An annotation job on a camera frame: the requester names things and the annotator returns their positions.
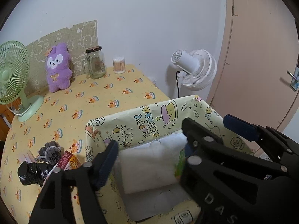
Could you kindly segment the black socks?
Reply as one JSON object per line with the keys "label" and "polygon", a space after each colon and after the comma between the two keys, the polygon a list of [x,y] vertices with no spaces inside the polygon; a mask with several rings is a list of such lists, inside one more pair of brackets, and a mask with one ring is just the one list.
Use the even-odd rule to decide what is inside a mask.
{"label": "black socks", "polygon": [[34,185],[37,184],[40,187],[43,186],[48,174],[53,169],[51,164],[43,163],[28,163],[23,161],[18,168],[18,177],[22,185]]}

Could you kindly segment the grey socks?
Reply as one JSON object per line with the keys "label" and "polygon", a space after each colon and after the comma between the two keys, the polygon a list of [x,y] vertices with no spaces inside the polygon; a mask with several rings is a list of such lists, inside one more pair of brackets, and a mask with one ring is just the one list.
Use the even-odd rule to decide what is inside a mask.
{"label": "grey socks", "polygon": [[43,161],[51,165],[56,165],[63,155],[63,148],[55,141],[47,142],[38,151],[36,161]]}

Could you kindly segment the white towel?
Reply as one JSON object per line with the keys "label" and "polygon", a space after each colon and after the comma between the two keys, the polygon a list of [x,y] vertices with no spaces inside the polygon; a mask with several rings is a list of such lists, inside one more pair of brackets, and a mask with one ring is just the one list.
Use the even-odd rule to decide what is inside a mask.
{"label": "white towel", "polygon": [[186,144],[183,133],[172,133],[145,145],[122,150],[119,164],[124,192],[132,194],[175,184],[180,151]]}

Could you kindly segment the clear pink sock package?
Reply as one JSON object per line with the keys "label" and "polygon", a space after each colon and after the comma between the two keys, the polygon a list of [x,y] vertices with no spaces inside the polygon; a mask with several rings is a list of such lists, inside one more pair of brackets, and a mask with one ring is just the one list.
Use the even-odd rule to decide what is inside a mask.
{"label": "clear pink sock package", "polygon": [[23,157],[26,160],[26,162],[28,162],[28,163],[34,163],[34,162],[38,163],[39,162],[39,158],[34,157],[34,155],[32,154],[32,152],[30,150],[23,153]]}

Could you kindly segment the yellow patterned storage box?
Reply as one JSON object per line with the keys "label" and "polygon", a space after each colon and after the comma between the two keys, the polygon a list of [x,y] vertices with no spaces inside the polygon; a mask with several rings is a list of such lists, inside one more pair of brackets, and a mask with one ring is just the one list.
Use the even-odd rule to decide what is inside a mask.
{"label": "yellow patterned storage box", "polygon": [[[220,136],[225,146],[253,155],[244,139],[226,129],[223,118],[199,96],[186,96],[89,120],[86,124],[86,160],[92,161],[106,146],[116,140],[120,150],[143,146],[162,136],[182,133],[185,118],[191,118]],[[98,200],[108,223],[135,223],[128,214],[114,173],[108,183],[98,191]],[[179,200],[170,211],[158,211],[141,223],[195,223],[200,207],[193,200]]]}

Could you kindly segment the yellow cartoon tablecloth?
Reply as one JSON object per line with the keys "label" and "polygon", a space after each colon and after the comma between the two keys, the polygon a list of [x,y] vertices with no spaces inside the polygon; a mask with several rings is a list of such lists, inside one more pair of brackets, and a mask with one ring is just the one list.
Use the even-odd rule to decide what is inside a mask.
{"label": "yellow cartoon tablecloth", "polygon": [[100,79],[77,76],[71,86],[50,93],[41,90],[44,102],[26,122],[14,119],[8,132],[1,160],[1,198],[17,223],[28,223],[41,191],[39,185],[21,184],[17,170],[27,152],[38,155],[47,142],[55,141],[64,150],[85,160],[85,126],[93,118],[167,100],[153,81],[134,66],[123,75],[112,69]]}

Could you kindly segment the orange wooden chair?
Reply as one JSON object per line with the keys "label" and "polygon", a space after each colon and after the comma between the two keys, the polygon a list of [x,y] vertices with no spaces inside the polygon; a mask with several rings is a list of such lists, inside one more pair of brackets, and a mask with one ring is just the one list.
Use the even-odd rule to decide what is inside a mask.
{"label": "orange wooden chair", "polygon": [[8,126],[11,125],[12,120],[15,116],[14,110],[19,110],[19,105],[21,104],[20,98],[17,98],[14,102],[8,103],[6,105],[1,105],[1,117],[5,120]]}

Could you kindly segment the beige door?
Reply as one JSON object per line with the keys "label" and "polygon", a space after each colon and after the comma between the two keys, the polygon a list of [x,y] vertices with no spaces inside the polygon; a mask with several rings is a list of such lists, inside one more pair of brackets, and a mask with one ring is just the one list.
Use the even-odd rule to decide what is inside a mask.
{"label": "beige door", "polygon": [[232,30],[212,107],[284,130],[295,114],[291,74],[298,58],[295,18],[282,0],[234,0]]}

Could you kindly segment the white standing fan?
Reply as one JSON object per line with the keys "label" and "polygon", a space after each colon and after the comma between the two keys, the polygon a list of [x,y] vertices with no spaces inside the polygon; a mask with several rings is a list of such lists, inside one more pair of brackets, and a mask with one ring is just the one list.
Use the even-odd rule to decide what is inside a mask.
{"label": "white standing fan", "polygon": [[197,94],[207,100],[216,73],[217,61],[207,50],[176,50],[166,70],[168,97]]}

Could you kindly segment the purple plush bunny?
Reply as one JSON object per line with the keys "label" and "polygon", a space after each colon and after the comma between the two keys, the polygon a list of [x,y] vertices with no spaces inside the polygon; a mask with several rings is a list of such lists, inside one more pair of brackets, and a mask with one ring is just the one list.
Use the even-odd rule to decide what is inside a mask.
{"label": "purple plush bunny", "polygon": [[59,43],[53,46],[46,61],[46,76],[50,93],[68,88],[72,75],[67,44]]}

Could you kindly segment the green desk fan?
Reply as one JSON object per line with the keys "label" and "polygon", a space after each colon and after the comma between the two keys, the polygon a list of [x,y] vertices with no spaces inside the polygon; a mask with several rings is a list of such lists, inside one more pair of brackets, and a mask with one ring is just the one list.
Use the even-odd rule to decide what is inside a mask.
{"label": "green desk fan", "polygon": [[8,106],[20,99],[19,109],[13,111],[20,122],[34,116],[44,102],[43,96],[28,98],[24,91],[29,69],[29,55],[22,43],[7,41],[1,45],[1,105]]}

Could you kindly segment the glass jar dark lid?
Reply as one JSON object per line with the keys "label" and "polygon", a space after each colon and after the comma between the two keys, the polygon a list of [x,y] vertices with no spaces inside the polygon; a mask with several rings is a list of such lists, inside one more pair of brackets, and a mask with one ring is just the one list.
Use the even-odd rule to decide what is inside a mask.
{"label": "glass jar dark lid", "polygon": [[107,73],[102,46],[95,46],[86,50],[86,57],[82,61],[83,72],[92,79],[104,77]]}

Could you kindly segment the cotton swab container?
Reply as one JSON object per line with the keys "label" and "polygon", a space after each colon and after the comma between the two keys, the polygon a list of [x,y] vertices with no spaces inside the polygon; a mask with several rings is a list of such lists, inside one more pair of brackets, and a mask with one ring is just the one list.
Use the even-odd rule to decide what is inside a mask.
{"label": "cotton swab container", "polygon": [[122,74],[126,71],[125,57],[114,57],[112,62],[115,74]]}

